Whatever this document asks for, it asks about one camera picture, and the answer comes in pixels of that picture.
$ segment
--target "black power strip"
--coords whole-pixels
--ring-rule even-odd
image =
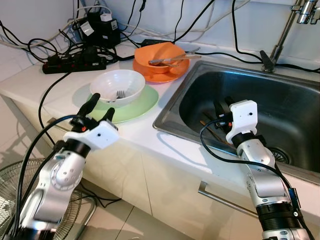
[[[44,74],[86,72],[105,70],[107,68],[107,59],[103,56],[98,56],[97,49],[93,46],[72,57],[70,55],[62,57],[54,55],[47,60],[48,62],[42,65]]]

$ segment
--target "cabinet handle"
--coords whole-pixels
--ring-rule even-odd
[[[50,118],[50,119],[46,122],[46,124],[51,124],[51,123],[53,123],[55,120],[57,120],[57,119],[54,118],[54,117],[52,117],[52,118]],[[54,125],[53,127],[56,128],[56,129],[60,129],[61,131],[64,131],[64,132],[70,132],[69,129],[67,129],[67,128],[63,127],[63,126]]]
[[[234,210],[237,210],[237,211],[239,211],[241,213],[247,214],[247,215],[249,215],[251,217],[255,217],[255,218],[258,217],[258,215],[255,212],[250,211],[249,209],[246,209],[246,208],[244,208],[242,206],[239,206],[239,205],[237,205],[237,204],[235,204],[233,202],[225,200],[225,199],[223,199],[223,198],[221,198],[221,197],[219,197],[217,195],[214,195],[211,192],[206,191],[206,186],[207,186],[207,183],[204,182],[204,181],[201,181],[198,193],[200,193],[200,194],[202,194],[202,195],[204,195],[204,196],[206,196],[206,197],[208,197],[210,199],[213,199],[213,200],[215,200],[215,201],[217,201],[217,202],[219,202],[221,204],[224,204],[224,205],[226,205],[226,206],[228,206],[228,207],[230,207],[230,208],[232,208]]]

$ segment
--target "orange plate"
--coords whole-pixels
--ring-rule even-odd
[[[167,83],[180,78],[189,68],[189,59],[183,60],[177,67],[171,67],[169,72],[162,74],[155,74],[151,72],[148,67],[142,66],[135,59],[133,59],[133,70],[141,73],[145,80],[153,83]]]

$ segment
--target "white bowl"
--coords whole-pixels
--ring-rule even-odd
[[[119,69],[97,76],[90,85],[90,91],[92,94],[99,93],[100,101],[113,107],[122,107],[137,99],[145,84],[145,77],[139,72]],[[117,91],[124,91],[125,97],[116,99]]]

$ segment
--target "chopsticks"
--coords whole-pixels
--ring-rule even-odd
[[[196,48],[196,49],[194,49],[192,51],[185,52],[185,53],[183,53],[181,55],[178,55],[178,56],[175,56],[175,57],[171,57],[171,58],[150,60],[150,61],[148,61],[148,63],[150,65],[158,65],[158,64],[161,64],[161,63],[169,65],[171,62],[182,61],[182,60],[186,60],[186,59],[200,59],[201,56],[199,56],[199,55],[186,56],[187,54],[194,54],[199,49],[200,49],[200,47],[198,47],[198,48]]]

